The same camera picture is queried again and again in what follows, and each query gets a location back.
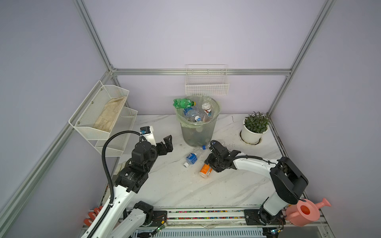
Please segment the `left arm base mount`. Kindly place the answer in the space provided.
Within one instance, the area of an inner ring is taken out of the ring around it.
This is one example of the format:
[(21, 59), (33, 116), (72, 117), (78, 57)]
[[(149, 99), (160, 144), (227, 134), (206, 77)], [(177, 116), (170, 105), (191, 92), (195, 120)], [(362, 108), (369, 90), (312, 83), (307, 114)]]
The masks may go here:
[(144, 212), (141, 209), (132, 209), (121, 225), (135, 227), (158, 227), (168, 217), (167, 211), (154, 210), (152, 213)]

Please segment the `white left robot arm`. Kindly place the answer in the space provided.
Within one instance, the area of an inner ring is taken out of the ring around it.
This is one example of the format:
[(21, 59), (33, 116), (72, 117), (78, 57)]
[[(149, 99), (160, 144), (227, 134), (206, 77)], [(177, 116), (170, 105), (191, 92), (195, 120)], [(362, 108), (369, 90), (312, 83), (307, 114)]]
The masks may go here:
[(135, 204), (127, 218), (119, 222), (128, 204), (139, 192), (148, 179), (154, 163), (159, 156), (173, 151), (173, 138), (165, 137), (156, 143), (153, 134), (139, 133), (140, 141), (132, 151), (132, 157), (113, 181), (106, 174), (110, 196), (90, 227), (83, 234), (84, 238), (129, 238), (137, 228), (149, 225), (153, 218), (153, 206), (140, 201)]

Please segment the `orange label bottle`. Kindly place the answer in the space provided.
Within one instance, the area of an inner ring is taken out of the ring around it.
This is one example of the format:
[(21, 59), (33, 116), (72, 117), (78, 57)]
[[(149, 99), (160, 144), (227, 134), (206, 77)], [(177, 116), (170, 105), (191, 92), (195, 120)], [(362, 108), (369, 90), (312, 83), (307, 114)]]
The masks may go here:
[(209, 164), (204, 164), (199, 172), (199, 175), (203, 178), (208, 178), (211, 171), (212, 171), (212, 167)]

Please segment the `small blue label bottle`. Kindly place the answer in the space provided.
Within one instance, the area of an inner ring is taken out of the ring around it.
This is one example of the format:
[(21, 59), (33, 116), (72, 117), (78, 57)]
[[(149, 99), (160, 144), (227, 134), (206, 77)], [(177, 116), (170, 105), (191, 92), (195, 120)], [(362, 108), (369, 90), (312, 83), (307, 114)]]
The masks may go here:
[(184, 167), (187, 168), (189, 167), (190, 165), (193, 165), (195, 164), (200, 155), (202, 154), (202, 149), (200, 150), (199, 148), (198, 149), (195, 149), (193, 150), (187, 157), (186, 157), (186, 161), (184, 163)]

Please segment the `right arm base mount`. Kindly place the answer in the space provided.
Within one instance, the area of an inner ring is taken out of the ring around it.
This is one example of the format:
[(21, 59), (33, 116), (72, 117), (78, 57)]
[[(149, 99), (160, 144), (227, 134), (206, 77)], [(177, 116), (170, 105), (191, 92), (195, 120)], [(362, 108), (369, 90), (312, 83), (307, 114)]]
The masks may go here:
[(285, 219), (282, 211), (275, 216), (268, 214), (264, 209), (245, 209), (244, 218), (247, 225), (284, 225)]

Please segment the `clear bottle blue label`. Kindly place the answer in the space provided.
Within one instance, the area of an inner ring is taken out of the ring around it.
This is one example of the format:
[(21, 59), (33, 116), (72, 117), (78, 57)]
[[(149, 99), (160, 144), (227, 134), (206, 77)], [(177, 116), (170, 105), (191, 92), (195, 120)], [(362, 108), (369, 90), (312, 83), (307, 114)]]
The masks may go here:
[(187, 108), (183, 110), (184, 116), (190, 121), (190, 122), (201, 122), (202, 121), (202, 115), (201, 112), (194, 108)]

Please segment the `red white label bottle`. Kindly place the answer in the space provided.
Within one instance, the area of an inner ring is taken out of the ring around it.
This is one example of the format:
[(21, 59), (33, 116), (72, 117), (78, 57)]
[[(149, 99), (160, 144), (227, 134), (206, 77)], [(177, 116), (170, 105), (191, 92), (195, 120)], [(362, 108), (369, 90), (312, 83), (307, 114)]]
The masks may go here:
[(209, 102), (206, 102), (206, 103), (203, 103), (201, 108), (203, 109), (203, 111), (206, 113), (206, 115), (208, 117), (211, 117), (212, 115), (212, 106)]

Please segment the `green soda bottle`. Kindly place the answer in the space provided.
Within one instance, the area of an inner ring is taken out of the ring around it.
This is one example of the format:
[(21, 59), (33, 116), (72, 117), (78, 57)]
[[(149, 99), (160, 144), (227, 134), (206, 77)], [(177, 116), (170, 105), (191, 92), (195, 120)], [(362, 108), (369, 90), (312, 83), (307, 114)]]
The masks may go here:
[(196, 105), (196, 102), (188, 98), (174, 99), (174, 103), (173, 103), (173, 106), (177, 109), (187, 109), (195, 105)]

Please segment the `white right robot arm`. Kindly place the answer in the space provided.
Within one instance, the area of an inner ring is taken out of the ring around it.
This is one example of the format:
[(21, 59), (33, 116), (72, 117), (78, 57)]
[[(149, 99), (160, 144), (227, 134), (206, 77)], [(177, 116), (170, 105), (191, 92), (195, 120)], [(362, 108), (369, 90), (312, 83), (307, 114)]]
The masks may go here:
[(217, 140), (210, 142), (210, 150), (205, 163), (217, 173), (227, 169), (243, 170), (270, 179), (275, 192), (259, 209), (262, 220), (271, 220), (287, 205), (297, 204), (309, 184), (307, 177), (288, 157), (266, 160), (259, 156), (245, 155), (238, 150), (229, 150)]

